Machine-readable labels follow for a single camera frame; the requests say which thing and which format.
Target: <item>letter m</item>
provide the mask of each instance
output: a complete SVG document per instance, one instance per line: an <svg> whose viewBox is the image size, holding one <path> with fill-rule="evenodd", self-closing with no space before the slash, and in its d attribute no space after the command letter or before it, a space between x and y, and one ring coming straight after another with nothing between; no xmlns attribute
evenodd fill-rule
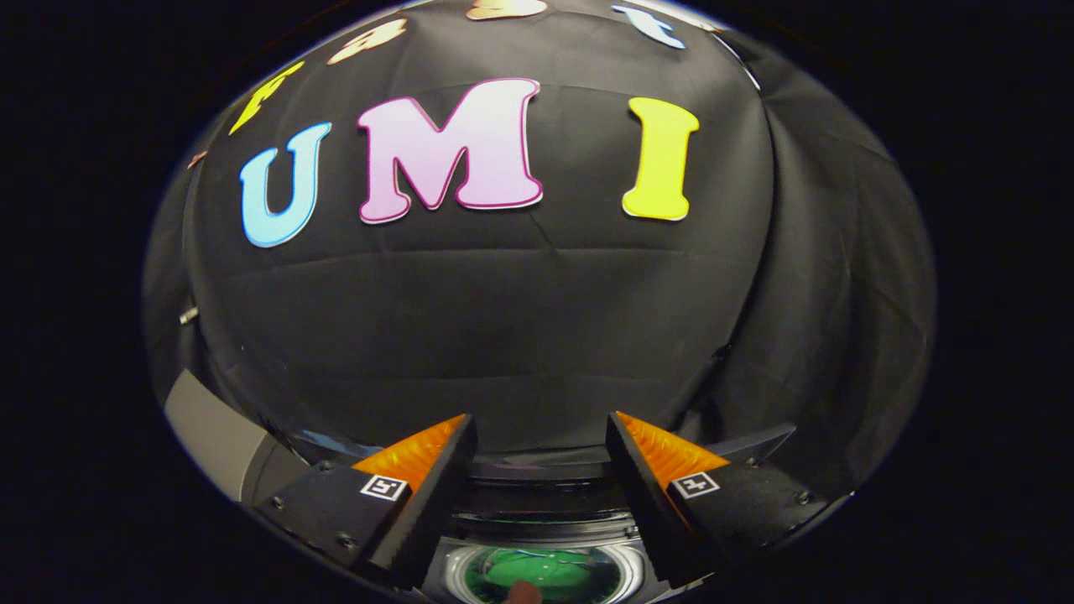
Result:
<svg viewBox="0 0 1074 604"><path fill-rule="evenodd" d="M369 134L369 198L359 211L362 221L397 220L410 210L410 198L398 190L396 164L425 207L438 208L463 152L467 172L455 191L460 205L499 210L540 201L526 149L526 105L538 90L540 84L526 78L481 82L442 129L409 97L363 113L358 126Z"/></svg>

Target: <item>yellow letter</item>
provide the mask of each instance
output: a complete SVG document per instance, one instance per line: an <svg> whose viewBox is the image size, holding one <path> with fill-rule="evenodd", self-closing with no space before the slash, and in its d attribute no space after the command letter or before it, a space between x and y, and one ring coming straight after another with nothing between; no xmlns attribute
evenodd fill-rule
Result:
<svg viewBox="0 0 1074 604"><path fill-rule="evenodd" d="M694 114L665 101L636 97L630 111L641 118L641 164L634 188L623 196L630 216L682 220L690 202L682 195L690 133L700 128Z"/></svg>
<svg viewBox="0 0 1074 604"><path fill-rule="evenodd" d="M335 64L344 59L349 59L366 48L379 46L397 38L406 31L406 19L395 19L366 31L358 38L343 45L343 49L329 59L328 64Z"/></svg>
<svg viewBox="0 0 1074 604"><path fill-rule="evenodd" d="M284 78L299 71L299 68L303 64L305 64L305 61L299 61L294 66L288 68L288 70L284 73L273 77L268 82L265 82L263 86L255 90L253 96L250 97L250 102L247 103L246 109L243 110L243 114L238 116L238 120L235 121L235 125L231 127L231 132L228 132L228 135L230 136L234 134L235 130L238 130L240 126L249 121L249 119L261 109L261 101L271 97L272 94L276 91L276 88L279 88L279 85L284 83Z"/></svg>

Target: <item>yellow letter i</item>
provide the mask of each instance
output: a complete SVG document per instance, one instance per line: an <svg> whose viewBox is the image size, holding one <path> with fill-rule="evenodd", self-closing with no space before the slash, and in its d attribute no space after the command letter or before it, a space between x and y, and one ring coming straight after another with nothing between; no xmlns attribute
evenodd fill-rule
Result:
<svg viewBox="0 0 1074 604"><path fill-rule="evenodd" d="M637 183L623 196L623 210L641 218L682 220L690 212L682 195L686 146L700 123L681 106L656 99L636 97L629 105L641 119L641 163Z"/></svg>

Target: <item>foam letter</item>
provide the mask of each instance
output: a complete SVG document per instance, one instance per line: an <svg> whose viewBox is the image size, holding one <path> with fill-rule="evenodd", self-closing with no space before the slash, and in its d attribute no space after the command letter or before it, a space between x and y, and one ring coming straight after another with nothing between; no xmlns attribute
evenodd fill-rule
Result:
<svg viewBox="0 0 1074 604"><path fill-rule="evenodd" d="M343 49L333 55L332 58L329 59L328 64L335 64L342 60L353 57L366 48L373 48L383 44L384 42L395 40L404 31L406 31L405 26L406 19L395 19L393 21L379 25L344 44Z"/></svg>
<svg viewBox="0 0 1074 604"><path fill-rule="evenodd" d="M475 0L474 8L466 11L470 20L528 17L543 12L548 4L541 0Z"/></svg>
<svg viewBox="0 0 1074 604"><path fill-rule="evenodd" d="M612 6L612 10L618 13L625 14L626 18L630 20L630 25L653 40L667 44L672 48L682 49L686 47L685 44L664 32L665 29L668 31L672 30L670 25L656 20L656 17L653 15L650 15L644 11L628 9L626 6Z"/></svg>
<svg viewBox="0 0 1074 604"><path fill-rule="evenodd" d="M268 164L276 159L276 148L261 152L246 162L238 179L243 183L243 230L258 247L274 247L287 242L306 226L317 204L317 155L321 139L329 133L329 123L310 126L291 138L287 150L294 154L294 181L291 203L274 214L268 211L265 189Z"/></svg>
<svg viewBox="0 0 1074 604"><path fill-rule="evenodd" d="M422 203L436 210L466 153L466 182L459 204L471 210L522 207L540 201L541 185L529 174L526 106L540 84L526 78L489 80L470 88L438 130L418 101L381 103L358 118L369 132L369 198L364 222L402 218L410 198L400 192L398 164Z"/></svg>
<svg viewBox="0 0 1074 604"><path fill-rule="evenodd" d="M299 61L297 63L288 68L288 70L285 71L284 73L273 77L268 82L265 82L260 88L255 90L253 95L250 97L250 102L246 104L246 109L243 110L243 114L238 116L238 120L235 121L235 125L231 127L231 131L228 132L228 135L230 136L234 134L235 130L238 130L240 126L249 121L249 119L253 117L261 110L261 101L264 101L265 99L271 97L272 94L275 92L277 88L279 88L279 85L284 83L284 80L288 75L291 75L292 73L299 71L299 69L303 64L305 64L305 61Z"/></svg>
<svg viewBox="0 0 1074 604"><path fill-rule="evenodd" d="M682 220L690 202L682 195L690 133L700 128L694 114L665 101L634 98L630 111L641 118L641 163L638 181L623 196L630 216Z"/></svg>

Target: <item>letter u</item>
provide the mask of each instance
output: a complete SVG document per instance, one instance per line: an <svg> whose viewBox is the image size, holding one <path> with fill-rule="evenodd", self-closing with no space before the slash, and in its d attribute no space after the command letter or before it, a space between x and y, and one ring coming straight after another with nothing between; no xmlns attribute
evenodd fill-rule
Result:
<svg viewBox="0 0 1074 604"><path fill-rule="evenodd" d="M243 167L238 173L243 183L243 230L250 243L275 247L299 234L309 221L317 204L318 150L330 130L330 123L310 126L287 143L287 150L294 154L294 181L291 203L282 212L270 212L265 196L268 166L276 159L277 149L265 149Z"/></svg>

